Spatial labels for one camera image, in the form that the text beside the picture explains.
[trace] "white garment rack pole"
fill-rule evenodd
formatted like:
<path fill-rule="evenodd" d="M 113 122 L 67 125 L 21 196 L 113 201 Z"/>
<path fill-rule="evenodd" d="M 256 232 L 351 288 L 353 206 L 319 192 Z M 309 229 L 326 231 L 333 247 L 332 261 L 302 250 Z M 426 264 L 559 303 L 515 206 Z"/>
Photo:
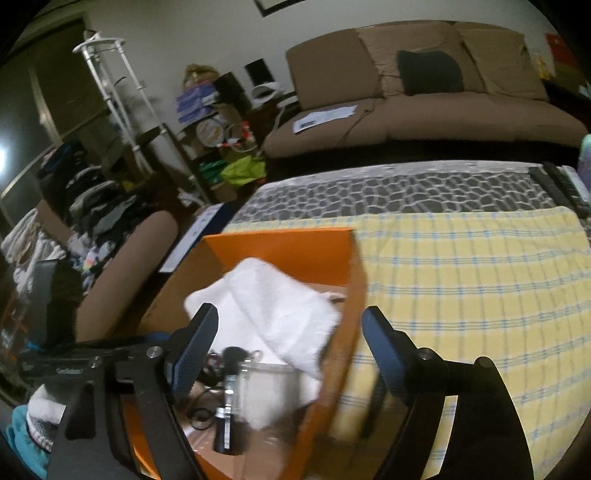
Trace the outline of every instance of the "white garment rack pole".
<path fill-rule="evenodd" d="M 139 95 L 142 97 L 142 100 L 144 101 L 146 107 L 148 107 L 150 114 L 154 117 L 158 124 L 159 134 L 162 137 L 164 137 L 165 140 L 168 142 L 171 151 L 176 153 L 178 162 L 181 165 L 183 165 L 188 172 L 191 172 L 189 166 L 185 163 L 184 159 L 178 152 L 178 149 L 174 144 L 173 139 L 170 137 L 168 130 L 156 114 L 156 111 L 154 110 L 152 103 L 148 99 L 148 96 L 145 94 L 144 89 L 146 85 L 144 82 L 140 81 L 137 78 L 134 70 L 132 69 L 129 60 L 125 55 L 125 50 L 123 49 L 124 44 L 125 40 L 123 40 L 122 38 L 103 38 L 100 36 L 100 32 L 97 32 L 88 40 L 82 42 L 80 45 L 74 48 L 73 52 L 82 53 L 84 59 L 86 60 L 86 64 L 88 65 L 90 73 L 92 74 L 92 77 L 94 78 L 96 85 L 99 88 L 103 100 L 106 102 L 109 110 L 113 115 L 113 118 L 115 118 L 115 121 L 119 125 L 124 140 L 127 143 L 129 143 L 134 152 L 135 161 L 138 164 L 138 168 L 140 169 L 140 171 L 143 171 L 147 174 L 153 172 L 152 168 L 150 167 L 150 164 L 145 159 L 139 145 L 135 141 L 135 135 L 133 133 L 133 128 L 131 127 L 131 122 L 129 121 L 129 116 L 127 114 L 127 111 L 125 110 L 123 103 L 121 102 L 119 94 L 117 93 L 117 89 L 115 88 L 115 85 L 113 83 L 113 78 L 109 73 L 109 70 L 107 69 L 106 64 L 102 58 L 101 52 L 105 50 L 116 51 L 119 53 L 121 59 L 123 60 L 125 68 L 129 73 L 130 78 L 135 83 L 135 87 L 139 92 Z M 115 102 L 119 106 L 119 111 L 117 108 L 115 108 L 113 98 L 115 98 Z M 205 191 L 197 181 L 195 175 L 191 174 L 189 176 L 189 181 L 201 196 L 201 198 L 196 197 L 199 205 L 204 206 L 206 203 L 208 203 Z"/>

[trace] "sofa seat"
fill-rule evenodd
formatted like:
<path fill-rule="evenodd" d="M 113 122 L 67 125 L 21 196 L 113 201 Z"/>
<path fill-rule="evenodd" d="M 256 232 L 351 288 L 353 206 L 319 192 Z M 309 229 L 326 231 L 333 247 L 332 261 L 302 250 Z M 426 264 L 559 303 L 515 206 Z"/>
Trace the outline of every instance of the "sofa seat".
<path fill-rule="evenodd" d="M 587 133 L 579 120 L 549 103 L 487 93 L 398 95 L 331 108 L 345 105 L 358 105 L 355 114 L 294 134 L 294 121 L 323 109 L 298 114 L 266 138 L 266 155 L 285 158 L 389 140 L 544 141 L 577 148 Z"/>

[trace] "dark green pillow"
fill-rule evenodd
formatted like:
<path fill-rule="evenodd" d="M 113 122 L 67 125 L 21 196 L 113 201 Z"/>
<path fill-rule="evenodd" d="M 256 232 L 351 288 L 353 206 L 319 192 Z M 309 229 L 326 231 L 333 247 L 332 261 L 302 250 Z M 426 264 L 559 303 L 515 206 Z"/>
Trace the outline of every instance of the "dark green pillow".
<path fill-rule="evenodd" d="M 400 50 L 398 71 L 404 93 L 458 93 L 464 91 L 462 71 L 451 55 L 443 51 L 415 53 Z"/>

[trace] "white paper on sofa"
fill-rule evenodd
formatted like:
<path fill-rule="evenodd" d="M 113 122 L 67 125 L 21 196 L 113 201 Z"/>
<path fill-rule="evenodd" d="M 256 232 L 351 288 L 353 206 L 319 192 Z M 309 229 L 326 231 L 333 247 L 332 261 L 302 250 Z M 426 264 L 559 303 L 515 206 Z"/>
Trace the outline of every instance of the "white paper on sofa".
<path fill-rule="evenodd" d="M 316 125 L 325 124 L 332 120 L 339 118 L 347 118 L 355 113 L 357 105 L 353 106 L 342 106 L 334 108 L 332 110 L 324 110 L 322 112 L 312 112 L 306 115 L 304 118 L 300 118 L 293 123 L 294 133 L 299 133 L 302 130 L 306 130 Z"/>

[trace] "throw pillow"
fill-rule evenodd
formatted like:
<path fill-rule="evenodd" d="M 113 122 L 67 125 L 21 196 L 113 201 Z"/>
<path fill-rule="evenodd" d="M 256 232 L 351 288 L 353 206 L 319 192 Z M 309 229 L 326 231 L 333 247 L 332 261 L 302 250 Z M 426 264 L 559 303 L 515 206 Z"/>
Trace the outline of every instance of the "throw pillow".
<path fill-rule="evenodd" d="M 462 71 L 453 57 L 444 51 L 413 53 L 400 50 L 396 60 L 407 95 L 464 91 Z"/>
<path fill-rule="evenodd" d="M 397 62 L 400 50 L 445 52 L 460 67 L 465 91 L 486 92 L 460 34 L 446 22 L 376 25 L 360 28 L 358 34 L 379 71 L 385 97 L 404 93 Z"/>
<path fill-rule="evenodd" d="M 500 28 L 459 28 L 459 32 L 488 93 L 548 101 L 522 34 Z"/>

